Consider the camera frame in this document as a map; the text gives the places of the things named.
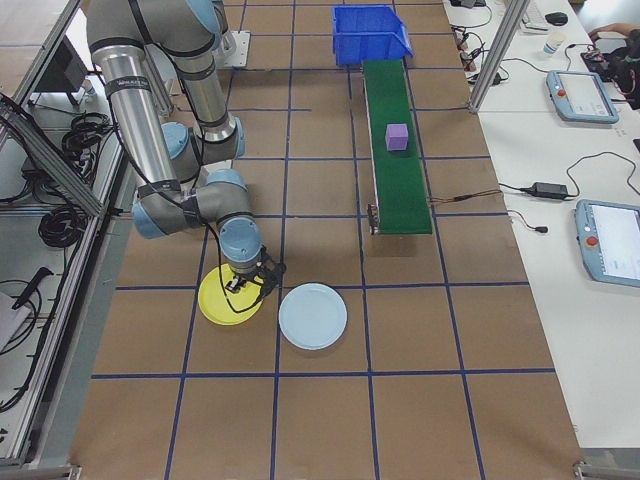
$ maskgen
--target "touchscreen tablet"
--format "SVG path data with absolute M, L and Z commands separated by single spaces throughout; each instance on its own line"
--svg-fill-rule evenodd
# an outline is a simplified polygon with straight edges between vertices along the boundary
M 547 87 L 558 114 L 567 121 L 615 123 L 618 112 L 593 73 L 551 71 Z
M 640 206 L 580 200 L 576 227 L 594 280 L 640 287 Z

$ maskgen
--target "computer mouse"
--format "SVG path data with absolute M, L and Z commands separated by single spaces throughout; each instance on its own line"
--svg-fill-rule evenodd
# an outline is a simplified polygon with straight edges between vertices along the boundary
M 567 23 L 569 17 L 567 17 L 566 13 L 563 12 L 551 12 L 547 13 L 544 16 L 545 20 L 549 22 L 551 25 L 555 25 L 556 27 L 560 27 Z

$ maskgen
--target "purple cube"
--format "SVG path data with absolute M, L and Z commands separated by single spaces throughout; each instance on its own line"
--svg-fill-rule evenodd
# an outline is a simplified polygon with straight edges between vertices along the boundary
M 387 142 L 387 151 L 406 150 L 409 141 L 409 130 L 406 123 L 387 124 L 387 133 L 384 136 Z

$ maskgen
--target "red emergency button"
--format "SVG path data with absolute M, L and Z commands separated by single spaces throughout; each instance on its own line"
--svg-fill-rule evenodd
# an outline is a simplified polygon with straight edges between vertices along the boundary
M 595 247 L 600 243 L 600 240 L 598 240 L 598 237 L 591 236 L 585 238 L 584 243 L 586 243 L 588 247 Z

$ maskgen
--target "person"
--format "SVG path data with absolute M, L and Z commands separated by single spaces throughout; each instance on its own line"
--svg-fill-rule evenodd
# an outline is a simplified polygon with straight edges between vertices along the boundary
M 598 35 L 600 32 L 616 32 L 620 35 L 624 35 L 630 38 L 631 32 L 638 30 L 640 32 L 640 25 L 634 25 L 633 23 L 610 23 L 609 25 L 603 25 L 602 27 L 594 28 L 589 32 L 589 38 L 592 42 L 595 42 L 600 38 Z
M 616 32 L 623 35 L 626 46 L 605 53 L 608 78 L 616 84 L 631 108 L 640 109 L 640 25 L 633 23 L 610 23 L 589 32 L 589 38 L 595 42 L 603 32 Z

